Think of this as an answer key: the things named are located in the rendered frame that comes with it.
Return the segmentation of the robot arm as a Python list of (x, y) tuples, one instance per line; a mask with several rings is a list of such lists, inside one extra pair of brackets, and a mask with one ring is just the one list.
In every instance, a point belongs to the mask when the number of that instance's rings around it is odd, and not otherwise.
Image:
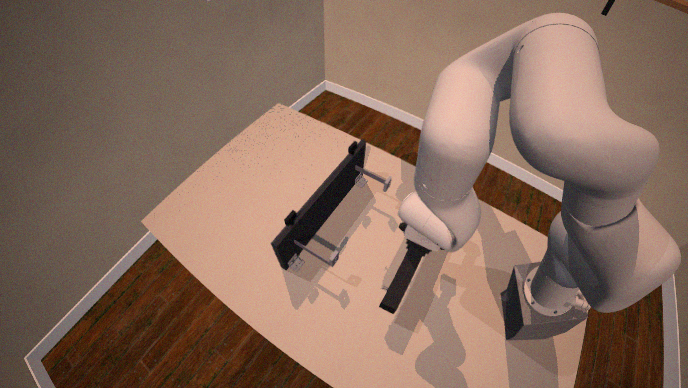
[(529, 306), (545, 316), (572, 306), (616, 312), (667, 281), (681, 263), (679, 247), (639, 200), (659, 143), (611, 110), (595, 33), (567, 13), (527, 21), (439, 74), (420, 134), (416, 191), (402, 201), (401, 220), (447, 252), (467, 243), (481, 218), (473, 185), (507, 99), (519, 153), (564, 181), (546, 253), (524, 282)]

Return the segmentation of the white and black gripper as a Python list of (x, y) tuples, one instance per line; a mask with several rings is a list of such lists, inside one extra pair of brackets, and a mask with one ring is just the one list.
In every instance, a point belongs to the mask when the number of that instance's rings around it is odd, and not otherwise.
[[(410, 227), (410, 226), (409, 226), (408, 224), (406, 224), (405, 222), (400, 223), (399, 228), (403, 231), (404, 236), (407, 238), (407, 239), (406, 239), (406, 240), (407, 240), (406, 244), (408, 244), (408, 245), (407, 245), (406, 249), (408, 249), (408, 248), (410, 247), (410, 245), (411, 245), (411, 243), (412, 243), (412, 241), (413, 241), (413, 242), (415, 242), (415, 243), (417, 243), (417, 244), (419, 244), (419, 245), (421, 245), (421, 246), (423, 246), (423, 247), (426, 248), (423, 257), (426, 255), (426, 253), (429, 254), (428, 251), (432, 252), (432, 251), (438, 251), (439, 249), (443, 250), (442, 248), (440, 248), (439, 246), (437, 246), (435, 243), (433, 243), (431, 240), (429, 240), (428, 238), (424, 237), (424, 236), (423, 236), (422, 234), (420, 234), (418, 231), (416, 231), (415, 229), (413, 229), (412, 227)], [(408, 239), (409, 239), (409, 240), (408, 240)], [(410, 240), (411, 240), (411, 241), (410, 241)], [(409, 241), (409, 242), (408, 242), (408, 241)], [(431, 250), (432, 250), (432, 251), (431, 251)]]

